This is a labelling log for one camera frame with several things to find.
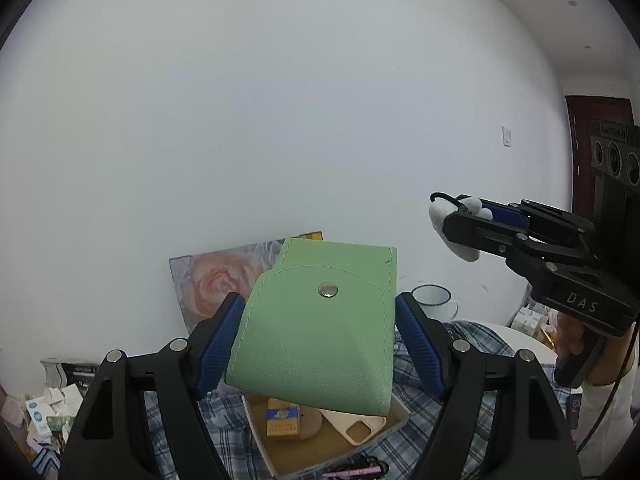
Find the stitching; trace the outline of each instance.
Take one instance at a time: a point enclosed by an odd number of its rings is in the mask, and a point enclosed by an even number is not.
[[[386,288],[387,292],[391,292],[391,262],[392,262],[393,256],[394,256],[394,252],[393,252],[393,249],[391,247],[389,247],[389,256],[390,256],[389,257],[389,263],[388,263],[388,266],[389,266],[389,282],[388,282],[388,285],[387,285],[387,288]],[[385,293],[382,292],[382,300],[383,300],[382,301],[382,313],[383,313],[383,316],[384,316],[384,323],[385,323],[385,331],[384,331],[384,334],[385,334],[385,345],[384,345],[385,359],[384,359],[383,365],[382,365],[382,376],[383,377],[386,376],[386,368],[388,367],[387,361],[388,361],[388,353],[389,353],[388,343],[387,343],[388,334],[386,333],[386,309],[385,309],[385,301],[384,301],[384,299],[385,299]],[[381,388],[380,389],[380,403],[378,404],[378,411],[382,410],[382,402],[384,401],[384,394],[385,394],[384,388]]]
[[[287,256],[287,251],[289,251],[289,245],[287,245],[287,248],[285,249],[285,253],[282,255],[282,260],[280,262],[281,265],[284,264],[284,260]],[[387,283],[387,287],[386,287],[386,292],[391,292],[391,262],[393,259],[393,250],[391,248],[389,248],[389,253],[391,258],[388,261],[388,267],[389,267],[389,279],[388,279],[388,283]],[[278,270],[276,272],[274,272],[271,276],[267,276],[264,281],[260,284],[260,288],[258,289],[258,291],[255,293],[255,299],[254,302],[251,304],[251,306],[249,307],[249,311],[246,314],[246,322],[244,324],[244,328],[242,329],[242,333],[240,335],[240,339],[238,341],[238,349],[236,350],[236,354],[234,355],[234,362],[231,365],[231,371],[230,373],[233,374],[234,369],[236,368],[236,359],[238,358],[238,353],[240,352],[240,347],[242,345],[242,340],[244,339],[244,333],[246,332],[246,328],[249,325],[249,318],[251,317],[251,311],[254,308],[254,304],[258,301],[258,297],[260,296],[260,292],[262,291],[262,288],[264,286],[264,284],[267,282],[267,280],[269,280],[270,278],[272,278],[273,276],[275,276],[276,274],[279,274],[281,272],[284,272],[285,270],[289,270],[289,269],[299,269],[301,267],[324,267],[327,269],[334,269],[334,270],[340,270],[341,272],[345,272],[347,274],[350,274],[351,276],[355,276],[356,278],[361,279],[363,282],[369,283],[369,285],[372,285],[374,288],[376,288],[377,290],[380,291],[380,296],[382,297],[382,299],[384,300],[384,295],[385,295],[385,291],[381,288],[379,288],[379,286],[377,286],[375,283],[371,283],[369,280],[366,280],[365,278],[355,274],[354,272],[349,272],[348,270],[344,270],[341,269],[339,267],[333,267],[333,266],[326,266],[326,265],[319,265],[319,264],[307,264],[307,265],[298,265],[298,266],[293,266],[293,267],[287,267],[286,269],[281,269]],[[385,327],[386,327],[386,310],[383,308],[382,310],[383,313],[383,320],[385,323]],[[383,368],[382,368],[382,375],[384,376],[386,374],[386,368],[388,367],[388,363],[386,362],[388,359],[388,334],[386,333],[386,330],[384,332],[384,349],[385,349],[385,359],[383,362]],[[378,403],[378,410],[382,409],[382,403],[384,400],[384,390],[380,390],[380,402]]]
[[[287,247],[284,249],[284,254],[282,255],[282,260],[280,262],[281,265],[284,264],[284,260],[287,257],[287,252],[289,252],[289,247],[291,245],[291,239],[289,239],[288,243],[286,244]],[[274,272],[274,274],[272,274],[272,276],[276,275],[278,272],[281,271],[277,271]],[[254,302],[251,304],[251,306],[249,307],[249,310],[246,313],[246,322],[244,323],[244,326],[242,327],[242,333],[240,335],[240,339],[238,341],[238,348],[236,349],[236,353],[234,354],[234,362],[231,364],[231,371],[229,373],[233,373],[234,370],[236,369],[236,359],[238,358],[238,352],[240,351],[240,345],[242,344],[242,340],[244,339],[244,332],[246,332],[246,327],[247,325],[249,325],[249,317],[251,316],[251,311],[254,309],[254,304],[258,299],[258,296],[260,296],[260,291],[262,290],[262,287],[264,286],[264,284],[267,282],[267,280],[270,278],[271,276],[267,276],[265,277],[264,281],[260,284],[260,288],[258,289],[258,291],[255,293],[255,300]]]
[[[282,261],[280,262],[280,264],[284,264],[284,259],[287,257],[287,253],[289,252],[290,247],[291,247],[291,238],[289,239],[289,243],[287,244],[287,247],[284,249],[284,254],[282,255]]]

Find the blue checkered blanket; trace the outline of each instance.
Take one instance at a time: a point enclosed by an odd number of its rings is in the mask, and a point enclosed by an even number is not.
[[[513,350],[507,343],[485,326],[468,321],[456,321],[446,323],[445,327],[453,338],[464,338],[482,352],[513,356]],[[561,388],[551,379],[554,369],[552,365],[543,365],[543,368],[564,411],[570,390]],[[422,390],[414,365],[398,334],[394,345],[393,393],[404,402],[412,415],[400,430],[365,447],[364,454],[373,455],[389,464],[389,472],[386,475],[388,480],[400,480],[408,478],[414,469],[433,431],[441,404]],[[158,467],[165,479],[173,480],[177,478],[177,474],[162,429],[156,394],[147,392],[145,402]],[[466,457],[462,478],[470,479],[478,475],[491,430],[494,406],[495,393],[486,392],[482,397],[476,434]],[[270,479],[271,475],[246,420],[241,395],[219,396],[216,392],[211,392],[199,403],[199,407],[211,440],[231,478]],[[308,474],[303,480],[316,478],[317,473]]]

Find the pink pen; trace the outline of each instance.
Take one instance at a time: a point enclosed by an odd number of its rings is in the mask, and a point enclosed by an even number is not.
[[[350,476],[369,475],[382,471],[379,465],[373,467],[365,467],[364,469],[347,469],[346,471],[334,471],[333,473],[322,473],[322,478],[348,478]]]

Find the rose painting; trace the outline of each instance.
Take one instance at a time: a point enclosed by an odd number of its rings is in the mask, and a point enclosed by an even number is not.
[[[322,240],[322,233],[301,237]],[[284,239],[273,240],[171,259],[171,275],[188,332],[212,317],[228,293],[237,292],[248,300],[258,276],[275,265],[283,243]]]

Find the white table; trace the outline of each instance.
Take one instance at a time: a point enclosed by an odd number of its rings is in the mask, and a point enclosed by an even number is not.
[[[536,359],[538,359],[540,364],[553,364],[556,362],[556,358],[558,357],[556,353],[552,349],[544,346],[537,339],[533,339],[532,337],[507,326],[502,326],[495,323],[487,323],[484,321],[475,322],[487,328],[490,328],[495,333],[497,333],[497,335],[499,335],[504,340],[504,342],[513,349],[513,351],[518,351],[521,348],[527,348],[536,355]],[[572,393],[581,394],[582,387],[573,388]]]

